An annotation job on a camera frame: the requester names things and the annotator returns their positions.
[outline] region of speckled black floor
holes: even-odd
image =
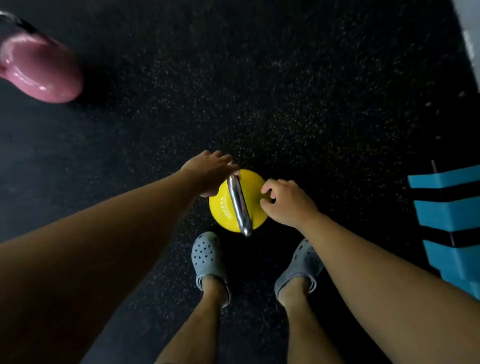
[[[448,0],[2,0],[0,8],[67,44],[88,82],[65,106],[0,83],[1,238],[219,148],[265,178],[295,179],[325,213],[427,266],[407,195],[412,140],[425,102],[475,92]],[[85,364],[154,361],[200,297],[190,248],[212,226],[200,201]],[[249,239],[215,229],[233,290],[219,361],[285,362],[288,328],[273,284],[301,237],[271,221]],[[387,361],[326,272],[311,302],[347,361]]]

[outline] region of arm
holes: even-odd
[[[295,182],[268,180],[265,212],[298,229],[347,306],[394,363],[480,363],[480,303],[320,214]]]
[[[205,151],[169,177],[0,244],[0,362],[79,362],[196,198],[238,169],[229,162]]]

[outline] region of kettlebell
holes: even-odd
[[[268,193],[260,191],[264,183],[265,180],[251,170],[240,170],[240,176],[229,176],[220,185],[218,194],[209,198],[214,219],[227,230],[250,236],[268,217],[260,206],[262,198],[271,201]]]
[[[82,70],[63,44],[11,13],[0,11],[0,19],[22,29],[0,48],[0,77],[45,102],[65,103],[80,95]]]

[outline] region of chrome handle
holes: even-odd
[[[245,236],[250,236],[253,232],[252,222],[248,214],[245,198],[240,186],[240,179],[238,176],[232,174],[227,178],[228,191],[233,202],[233,209],[237,216],[240,232]]]

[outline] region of black stripe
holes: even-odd
[[[445,188],[412,188],[410,196],[413,200],[450,202],[464,198],[480,196],[480,181],[459,184]]]
[[[480,228],[449,232],[428,226],[420,226],[420,236],[423,240],[429,240],[453,248],[465,248],[480,244]]]

